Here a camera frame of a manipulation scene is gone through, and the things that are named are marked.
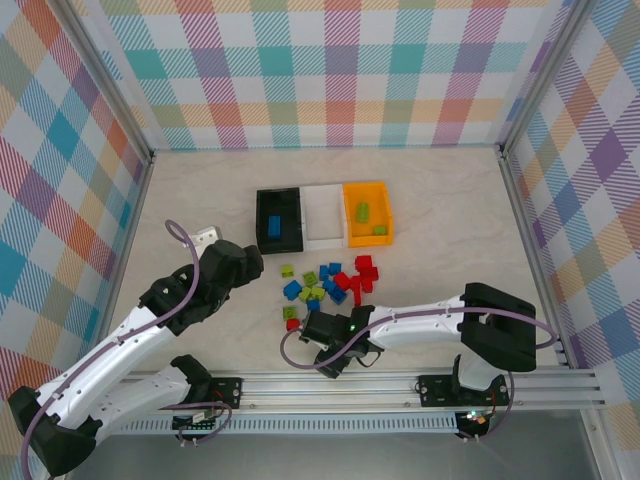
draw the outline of orange bin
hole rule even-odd
[[[347,214],[350,247],[375,247],[393,243],[393,215],[387,186],[383,182],[345,183],[342,185]],[[359,203],[369,204],[369,221],[356,222]],[[374,235],[373,227],[384,225],[386,235]]]

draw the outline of green lego brick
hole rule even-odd
[[[316,274],[314,272],[304,273],[302,274],[302,278],[304,278],[304,284],[307,287],[312,287],[316,283],[318,283],[318,277],[316,277]]]
[[[313,287],[311,289],[311,298],[315,298],[316,300],[324,300],[325,290],[322,287]]]
[[[282,278],[293,277],[293,265],[283,265],[280,272],[282,272]]]
[[[360,202],[358,209],[356,210],[356,222],[368,223],[369,222],[369,204],[366,202]]]
[[[309,287],[304,287],[302,291],[298,294],[298,298],[302,300],[304,303],[307,303],[307,300],[309,300],[309,297],[311,297],[311,289]]]
[[[290,318],[298,318],[298,310],[294,305],[282,308],[282,318],[287,321]]]

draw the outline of blue lego brick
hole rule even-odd
[[[320,280],[326,280],[329,278],[329,267],[326,265],[320,265],[320,272],[318,273],[318,278]]]
[[[309,300],[307,302],[307,309],[312,312],[312,311],[320,311],[320,300]]]
[[[330,263],[329,264],[329,275],[337,275],[342,271],[341,263]]]
[[[269,216],[269,226],[267,229],[267,236],[271,240],[279,240],[282,236],[280,232],[280,225],[282,223],[282,218],[280,215],[271,215]]]
[[[284,296],[287,297],[289,301],[295,300],[301,291],[302,285],[300,285],[296,280],[287,284],[287,286],[283,289]]]
[[[332,282],[328,278],[324,282],[322,282],[322,288],[324,288],[327,292],[331,292],[336,287],[337,285],[335,284],[335,282]]]
[[[338,286],[329,292],[329,296],[331,297],[331,300],[338,305],[344,302],[344,299],[347,298],[347,294]]]

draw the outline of red block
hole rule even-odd
[[[374,282],[377,282],[380,278],[378,274],[378,267],[363,268],[360,270],[360,276],[362,278],[370,278]]]
[[[359,307],[362,305],[362,291],[360,290],[360,277],[358,275],[351,277],[351,290],[353,290],[353,304]]]
[[[360,255],[356,257],[356,270],[362,273],[362,269],[373,267],[373,260],[371,255]]]
[[[351,287],[351,279],[344,272],[340,272],[339,274],[334,276],[333,282],[345,292]]]
[[[287,332],[289,330],[293,330],[294,328],[300,328],[300,320],[297,318],[290,318],[287,320]]]
[[[362,291],[364,293],[372,293],[373,292],[373,279],[369,277],[362,277],[360,280],[362,283]]]

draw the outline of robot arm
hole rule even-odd
[[[461,342],[470,351],[456,362],[457,385],[484,391],[496,376],[504,371],[529,372],[536,368],[535,326],[499,315],[443,313],[432,315],[434,309],[455,307],[487,307],[508,310],[535,318],[530,303],[482,283],[467,284],[465,293],[448,300],[413,307],[356,307],[351,317],[310,312],[302,328],[300,340],[321,347],[314,363],[334,356],[358,332],[385,317],[392,321],[369,330],[348,352],[321,373],[337,378],[352,358],[362,358],[369,352],[382,353],[412,343]]]
[[[231,289],[257,279],[263,271],[255,246],[240,248],[222,240],[217,229],[208,230],[206,243],[196,247],[200,277],[195,294],[186,306],[165,322],[130,338],[122,338],[170,312],[185,297],[193,281],[193,265],[159,279],[140,297],[140,304],[107,338],[66,372],[38,390],[23,386],[9,397],[9,405],[24,435],[41,406],[54,396],[38,423],[31,446],[53,475],[66,473],[93,451],[111,432],[141,414],[185,401],[211,401],[210,376],[190,356],[176,358],[155,376],[111,392],[135,365],[157,348],[180,335],[190,325],[214,314],[229,299]],[[80,365],[105,345],[107,350],[90,364],[71,385],[55,391]]]

